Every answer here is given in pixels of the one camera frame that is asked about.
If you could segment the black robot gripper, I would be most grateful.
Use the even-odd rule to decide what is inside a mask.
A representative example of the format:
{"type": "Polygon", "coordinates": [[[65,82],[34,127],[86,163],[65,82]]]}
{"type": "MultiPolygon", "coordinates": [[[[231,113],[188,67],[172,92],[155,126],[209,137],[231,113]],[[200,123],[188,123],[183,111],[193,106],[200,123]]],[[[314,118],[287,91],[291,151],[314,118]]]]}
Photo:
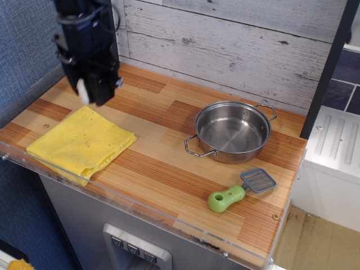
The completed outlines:
{"type": "Polygon", "coordinates": [[[56,22],[62,33],[52,38],[58,59],[73,88],[84,80],[89,102],[102,106],[123,85],[118,77],[119,61],[110,47],[113,41],[111,7],[56,7],[56,22]]]}

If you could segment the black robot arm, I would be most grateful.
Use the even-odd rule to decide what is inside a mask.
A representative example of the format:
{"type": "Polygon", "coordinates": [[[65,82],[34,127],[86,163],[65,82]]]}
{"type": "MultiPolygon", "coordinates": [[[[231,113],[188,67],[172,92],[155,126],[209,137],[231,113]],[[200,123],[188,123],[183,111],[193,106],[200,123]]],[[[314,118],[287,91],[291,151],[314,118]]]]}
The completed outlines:
{"type": "Polygon", "coordinates": [[[116,32],[120,13],[111,1],[55,1],[62,34],[52,40],[58,59],[85,105],[102,106],[123,85],[116,32]]]}

